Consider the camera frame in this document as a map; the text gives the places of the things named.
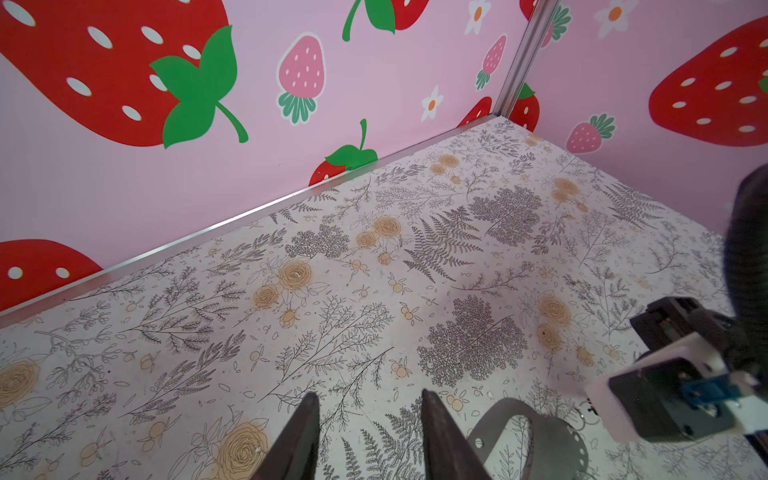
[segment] floral tabletop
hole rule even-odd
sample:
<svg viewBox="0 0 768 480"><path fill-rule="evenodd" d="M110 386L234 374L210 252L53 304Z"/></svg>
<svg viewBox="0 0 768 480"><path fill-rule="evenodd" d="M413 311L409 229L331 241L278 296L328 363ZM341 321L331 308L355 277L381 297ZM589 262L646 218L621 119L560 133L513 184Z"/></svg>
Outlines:
<svg viewBox="0 0 768 480"><path fill-rule="evenodd" d="M599 479L768 472L742 437L613 442L584 386L669 294L730 311L722 239L496 118L0 331L0 477L244 480L306 392L317 478L424 478L419 396L515 397ZM526 421L485 467L520 478Z"/></svg>

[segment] black hose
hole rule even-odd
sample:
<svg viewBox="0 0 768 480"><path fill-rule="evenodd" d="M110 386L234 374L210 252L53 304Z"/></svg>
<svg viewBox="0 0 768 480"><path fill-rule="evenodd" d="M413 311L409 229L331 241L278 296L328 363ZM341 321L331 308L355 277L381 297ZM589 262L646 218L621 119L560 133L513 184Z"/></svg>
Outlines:
<svg viewBox="0 0 768 480"><path fill-rule="evenodd" d="M739 186L725 240L725 279L768 396L768 164Z"/></svg>

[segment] metal trim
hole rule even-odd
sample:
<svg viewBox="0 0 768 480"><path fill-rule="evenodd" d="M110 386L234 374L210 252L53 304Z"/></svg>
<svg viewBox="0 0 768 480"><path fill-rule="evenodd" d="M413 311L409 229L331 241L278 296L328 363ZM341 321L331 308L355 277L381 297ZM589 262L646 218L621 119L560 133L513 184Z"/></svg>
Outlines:
<svg viewBox="0 0 768 480"><path fill-rule="evenodd" d="M21 322L30 316L37 315L38 313L44 312L45 310L51 309L64 302L76 299L80 295L84 295L93 289L97 289L100 286L106 285L107 283L119 280L120 278L150 266L153 263L159 262L168 257L172 257L173 255L181 253L191 247L195 247L196 245L205 243L208 240L212 240L220 235L223 235L224 233L228 233L232 230L242 227L243 225L247 225L252 221L266 217L267 215L273 214L278 210L283 209L284 207L297 204L300 201L306 200L307 198L313 195L317 195L325 190L328 190L329 188L336 187L343 182L352 180L361 175L365 175L375 170L376 168L391 164L393 161L400 160L401 158L407 157L417 151L430 147L440 141L445 140L446 138L461 134L470 128L477 127L478 125L484 124L485 122L494 118L496 118L496 115L493 114L479 118L470 124L454 128L453 130L447 131L444 134L437 135L421 143L412 145L411 147L404 148L403 150L395 152L394 154L387 155L386 157L381 158L379 161L373 162L372 164L368 164L356 170L348 170L347 172L330 178L320 184L313 185L312 187L307 187L292 194L286 195L285 197L278 198L277 200L273 200L268 204L264 204L260 207L248 210L247 212L243 212L240 215L236 215L235 217L231 217L227 220L211 225L208 228L204 228L196 233L182 237L179 240L166 243L162 247L155 248L129 260L125 260L124 262L115 266L111 266L105 270L102 270L101 272L86 276L85 278L64 285L61 288L52 290L48 293L44 293L43 295L37 296L31 300L27 300L26 302L19 303L18 305L12 306L11 308L0 312L0 328L5 328L6 326L12 325L13 323Z"/></svg>
<svg viewBox="0 0 768 480"><path fill-rule="evenodd" d="M494 114L509 118L512 113L512 108L515 107L520 90L533 66L539 46L544 41L559 3L560 0L538 0L528 28L525 29L518 51L515 53L515 60L512 61L502 92L496 101Z"/></svg>

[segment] green stem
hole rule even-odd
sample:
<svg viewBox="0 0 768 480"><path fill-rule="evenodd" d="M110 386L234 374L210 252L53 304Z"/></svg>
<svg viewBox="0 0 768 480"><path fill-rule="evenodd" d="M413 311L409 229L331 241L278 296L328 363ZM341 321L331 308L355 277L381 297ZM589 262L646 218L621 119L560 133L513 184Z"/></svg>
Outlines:
<svg viewBox="0 0 768 480"><path fill-rule="evenodd" d="M241 144L244 144L245 142L247 142L248 141L248 132L245 131L245 127L243 126L243 124L240 123L239 120L237 120L237 117L232 115L232 112L227 110L227 108L224 107L220 102L216 102L216 106L232 122L232 125L235 127L235 130L237 131L237 140L240 141Z"/></svg>
<svg viewBox="0 0 768 480"><path fill-rule="evenodd" d="M366 142L366 131L368 130L368 121L365 118L360 121L360 127L362 127L362 140L360 141L360 150L362 150L362 145Z"/></svg>
<svg viewBox="0 0 768 480"><path fill-rule="evenodd" d="M352 19L355 18L355 12L360 5L360 0L355 0L355 4L352 5L352 10L349 11L349 15L346 16L346 22L344 22L344 31L341 32L341 38L344 41L349 41L349 32L352 30Z"/></svg>

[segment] strawberry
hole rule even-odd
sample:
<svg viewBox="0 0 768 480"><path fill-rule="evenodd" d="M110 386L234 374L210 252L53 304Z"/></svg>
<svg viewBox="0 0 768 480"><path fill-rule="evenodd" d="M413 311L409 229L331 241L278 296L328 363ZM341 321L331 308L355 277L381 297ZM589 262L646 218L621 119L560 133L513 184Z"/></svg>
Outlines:
<svg viewBox="0 0 768 480"><path fill-rule="evenodd" d="M568 23L571 22L571 17L568 15L570 9L564 8L562 5L558 5L554 11L554 17L551 25L547 30L547 34L544 37L544 41L541 43L541 47L544 48L549 45L550 41L558 41L568 31Z"/></svg>
<svg viewBox="0 0 768 480"><path fill-rule="evenodd" d="M616 127L613 117L608 114L602 114L600 117L592 115L589 122L583 122L576 125L571 132L568 141L565 142L565 148L572 154L588 154L596 151L603 144L603 139L608 140L613 137L613 131Z"/></svg>
<svg viewBox="0 0 768 480"><path fill-rule="evenodd" d="M711 144L768 143L766 68L768 16L741 25L673 71L650 94L650 117Z"/></svg>
<svg viewBox="0 0 768 480"><path fill-rule="evenodd" d="M520 0L520 10L529 22L531 21L531 16L533 16L533 11L536 9L537 3L538 0Z"/></svg>
<svg viewBox="0 0 768 480"><path fill-rule="evenodd" d="M50 240L0 243L0 311L101 271L77 250Z"/></svg>
<svg viewBox="0 0 768 480"><path fill-rule="evenodd" d="M326 157L326 161L320 164L312 178L310 178L310 186L326 178L335 177L346 170L355 170L379 159L379 155L375 151L362 149L366 142L366 132L368 130L368 121L365 118L360 121L360 127L362 128L360 148L354 145L344 145Z"/></svg>
<svg viewBox="0 0 768 480"><path fill-rule="evenodd" d="M277 97L277 106L291 123L305 124L317 108L314 98L326 85L326 65L323 46L314 34L298 37L283 55L277 69L277 80L284 92Z"/></svg>
<svg viewBox="0 0 768 480"><path fill-rule="evenodd" d="M485 60L482 62L482 70L478 73L478 80L475 82L478 90L485 88L491 80L491 74L498 68L499 62L504 54L504 47L507 45L507 35L502 35L493 44L488 53L485 54Z"/></svg>
<svg viewBox="0 0 768 480"><path fill-rule="evenodd" d="M237 76L220 0L108 7L96 0L5 0L2 6L0 52L94 133L136 147L168 147L203 135L219 108L240 141L247 140L220 103Z"/></svg>
<svg viewBox="0 0 768 480"><path fill-rule="evenodd" d="M355 0L344 22L341 38L349 41L352 19L355 18L361 0ZM405 30L413 25L424 12L429 0L366 0L366 13L375 28L390 31Z"/></svg>
<svg viewBox="0 0 768 480"><path fill-rule="evenodd" d="M512 113L509 115L510 120L523 128L527 128L529 131L533 131L536 128L540 113L535 93L528 84L523 84L518 100L515 102L515 107L512 108Z"/></svg>
<svg viewBox="0 0 768 480"><path fill-rule="evenodd" d="M485 115L488 115L491 113L491 104L493 103L493 100L491 100L490 97L483 97L480 99L480 101L472 107L472 109L469 111L466 117L464 117L464 120L460 124L458 124L458 127L463 127L464 125L473 122L477 120L480 117L484 117Z"/></svg>

